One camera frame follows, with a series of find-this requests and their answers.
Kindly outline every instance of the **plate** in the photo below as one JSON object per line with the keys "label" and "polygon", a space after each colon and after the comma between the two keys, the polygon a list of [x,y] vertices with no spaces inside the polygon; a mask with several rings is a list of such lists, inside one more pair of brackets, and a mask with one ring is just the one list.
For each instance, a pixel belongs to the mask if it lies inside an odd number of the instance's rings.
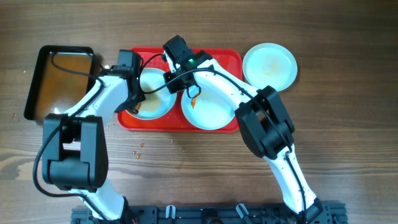
{"label": "plate", "polygon": [[[164,71],[158,68],[144,68],[140,77],[142,90],[152,91],[164,85],[163,74]],[[129,113],[131,116],[143,120],[159,118],[171,110],[177,94],[170,94],[165,87],[155,93],[145,94],[145,97],[146,100],[141,103],[138,114]]]}
{"label": "plate", "polygon": [[270,85],[277,91],[289,87],[297,76],[297,62],[285,47],[264,43],[254,46],[243,58],[243,74],[254,87]]}
{"label": "plate", "polygon": [[[189,88],[191,97],[198,92],[195,86]],[[220,129],[231,122],[235,116],[235,112],[222,97],[203,87],[196,97],[196,103],[192,103],[192,99],[188,97],[185,90],[181,99],[181,108],[182,113],[192,125],[204,130]]]}

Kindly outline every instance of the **wooden table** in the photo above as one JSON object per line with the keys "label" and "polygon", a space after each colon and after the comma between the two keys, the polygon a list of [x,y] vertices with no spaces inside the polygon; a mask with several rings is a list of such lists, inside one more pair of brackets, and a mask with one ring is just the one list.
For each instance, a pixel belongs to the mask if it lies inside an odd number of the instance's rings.
{"label": "wooden table", "polygon": [[[62,2],[0,5],[0,223],[68,223],[82,206],[32,183],[42,128],[23,111],[41,46],[88,45],[113,64],[119,49],[175,34],[241,55],[262,42],[287,47],[299,74],[280,95],[307,182],[320,199],[346,203],[350,223],[398,222],[396,1]],[[131,205],[282,202],[239,132],[130,132],[115,116],[107,127],[108,177]]]}

